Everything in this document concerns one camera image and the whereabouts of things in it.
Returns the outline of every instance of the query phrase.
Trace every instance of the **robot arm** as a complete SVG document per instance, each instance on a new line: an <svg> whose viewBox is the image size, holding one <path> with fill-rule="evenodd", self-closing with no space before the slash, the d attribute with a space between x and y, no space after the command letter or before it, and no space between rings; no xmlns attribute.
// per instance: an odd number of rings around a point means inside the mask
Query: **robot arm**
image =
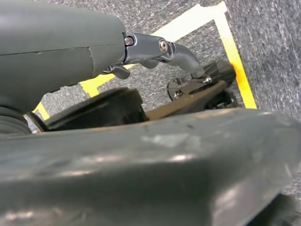
<svg viewBox="0 0 301 226"><path fill-rule="evenodd" d="M161 37L128 33L117 17L29 0L0 1L0 106L26 114L46 93L158 62L200 69L189 49Z"/></svg>

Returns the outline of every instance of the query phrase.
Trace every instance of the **yellow floor marking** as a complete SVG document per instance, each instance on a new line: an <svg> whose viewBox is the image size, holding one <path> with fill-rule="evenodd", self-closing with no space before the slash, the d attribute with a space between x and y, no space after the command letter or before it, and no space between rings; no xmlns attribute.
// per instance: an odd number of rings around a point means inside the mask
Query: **yellow floor marking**
<svg viewBox="0 0 301 226"><path fill-rule="evenodd" d="M238 88L241 94L241 97L246 108L256 109L255 100L250 88L249 83L242 62L238 54L235 40L229 27L228 21L225 14L220 14L214 18L218 32L223 46L225 47L226 53L227 54L230 63L232 63L236 71L236 80Z"/></svg>
<svg viewBox="0 0 301 226"><path fill-rule="evenodd" d="M33 112L36 112L36 111L38 111L44 120L47 120L49 118L49 114L46 111L46 109L41 102L39 104L38 104L38 106Z"/></svg>

